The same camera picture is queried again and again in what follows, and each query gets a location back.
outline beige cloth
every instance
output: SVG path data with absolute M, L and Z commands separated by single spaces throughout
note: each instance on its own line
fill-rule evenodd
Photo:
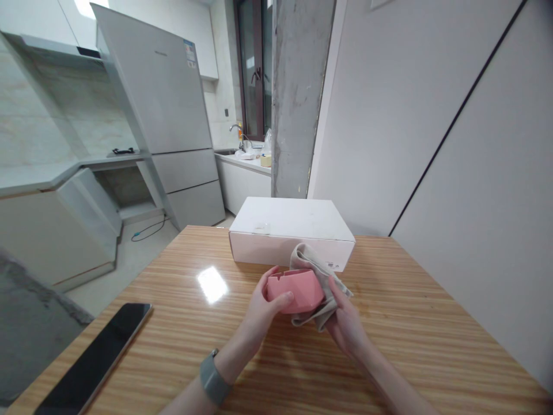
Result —
M 317 276 L 319 284 L 321 284 L 324 292 L 324 300 L 321 305 L 314 311 L 294 314 L 292 316 L 292 324 L 295 326 L 302 326 L 308 321 L 315 320 L 315 325 L 320 333 L 324 330 L 324 325 L 327 320 L 334 314 L 338 307 L 328 285 L 328 277 L 333 276 L 334 281 L 336 281 L 336 286 L 348 297 L 351 297 L 353 294 L 347 289 L 344 283 L 340 281 L 336 274 L 317 257 L 315 250 L 305 243 L 299 244 L 294 251 L 292 251 L 290 269 L 311 269 Z

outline floor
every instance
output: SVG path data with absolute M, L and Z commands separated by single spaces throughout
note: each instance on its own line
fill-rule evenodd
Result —
M 179 234 L 173 224 L 166 221 L 163 228 L 152 236 L 138 242 L 131 241 L 135 232 L 140 232 L 162 220 L 163 216 L 157 216 L 125 226 L 117 249 L 116 269 L 66 292 L 66 295 L 97 317 Z M 225 219 L 215 226 L 229 228 L 233 221 L 234 215 L 226 211 Z M 161 224 L 151 227 L 136 239 L 145 237 L 159 227 Z

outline smartphone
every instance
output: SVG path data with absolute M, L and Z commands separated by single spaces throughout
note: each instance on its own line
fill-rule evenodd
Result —
M 150 313 L 151 304 L 127 303 L 122 306 L 35 410 L 35 414 L 82 414 Z

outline person's right hand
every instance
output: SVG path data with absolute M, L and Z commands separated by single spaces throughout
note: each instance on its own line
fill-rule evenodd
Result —
M 325 327 L 346 356 L 352 360 L 359 360 L 370 344 L 361 324 L 359 312 L 350 299 L 336 286 L 333 276 L 329 277 L 328 282 L 338 308 L 326 322 Z

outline window handle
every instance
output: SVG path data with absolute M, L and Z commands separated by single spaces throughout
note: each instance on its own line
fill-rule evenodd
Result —
M 253 78 L 255 77 L 255 80 L 258 81 L 261 79 L 261 67 L 257 67 L 257 69 L 255 70 L 255 72 L 253 73 L 252 75 L 252 80 L 250 81 L 250 84 L 253 85 Z

